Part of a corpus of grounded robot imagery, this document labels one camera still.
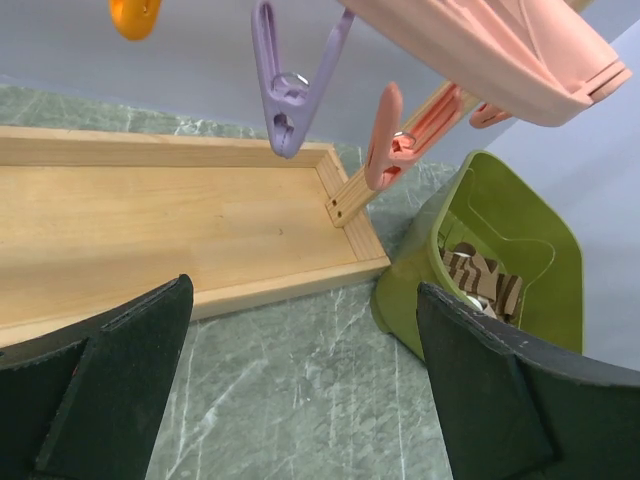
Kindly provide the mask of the purple plastic clip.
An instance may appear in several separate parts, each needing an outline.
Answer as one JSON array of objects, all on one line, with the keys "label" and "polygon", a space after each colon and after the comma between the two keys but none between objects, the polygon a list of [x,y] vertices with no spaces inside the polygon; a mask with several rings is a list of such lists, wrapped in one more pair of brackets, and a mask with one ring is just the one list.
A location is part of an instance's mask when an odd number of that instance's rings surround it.
[{"label": "purple plastic clip", "polygon": [[251,33],[267,133],[272,151],[295,157],[324,97],[355,14],[346,9],[332,29],[313,80],[295,71],[283,71],[277,46],[272,5],[260,1],[251,14]]}]

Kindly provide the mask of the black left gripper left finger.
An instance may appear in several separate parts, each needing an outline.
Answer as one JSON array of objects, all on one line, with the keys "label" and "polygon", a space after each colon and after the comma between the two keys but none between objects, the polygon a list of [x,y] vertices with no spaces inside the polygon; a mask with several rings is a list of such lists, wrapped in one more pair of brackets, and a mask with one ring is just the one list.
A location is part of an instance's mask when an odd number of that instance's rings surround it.
[{"label": "black left gripper left finger", "polygon": [[186,275],[1,350],[4,479],[145,477],[194,303]]}]

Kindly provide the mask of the brown striped sock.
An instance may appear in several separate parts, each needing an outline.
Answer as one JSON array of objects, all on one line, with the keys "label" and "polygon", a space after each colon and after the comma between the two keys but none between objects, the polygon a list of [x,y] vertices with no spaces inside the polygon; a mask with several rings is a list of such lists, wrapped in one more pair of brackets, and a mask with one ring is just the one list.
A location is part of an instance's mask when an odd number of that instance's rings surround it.
[{"label": "brown striped sock", "polygon": [[454,284],[476,300],[483,313],[503,323],[515,321],[523,287],[520,276],[501,272],[496,260],[469,243],[458,243],[452,250],[440,248],[439,253]]}]

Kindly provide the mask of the pink round clip hanger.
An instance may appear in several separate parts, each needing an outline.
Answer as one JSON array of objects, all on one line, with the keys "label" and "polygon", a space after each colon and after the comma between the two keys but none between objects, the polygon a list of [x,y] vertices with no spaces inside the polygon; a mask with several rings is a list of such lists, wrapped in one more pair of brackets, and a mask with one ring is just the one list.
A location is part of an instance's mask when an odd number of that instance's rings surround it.
[{"label": "pink round clip hanger", "polygon": [[471,123],[562,126],[632,76],[564,1],[347,1],[416,59],[484,101]]}]

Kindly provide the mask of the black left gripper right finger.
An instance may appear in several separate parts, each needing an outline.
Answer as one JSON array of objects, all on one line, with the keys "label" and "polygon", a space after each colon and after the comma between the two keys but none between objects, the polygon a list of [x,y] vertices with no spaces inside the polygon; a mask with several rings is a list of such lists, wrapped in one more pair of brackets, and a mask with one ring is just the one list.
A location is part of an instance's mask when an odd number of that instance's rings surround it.
[{"label": "black left gripper right finger", "polygon": [[636,479],[639,373],[557,347],[428,283],[416,320],[456,479]]}]

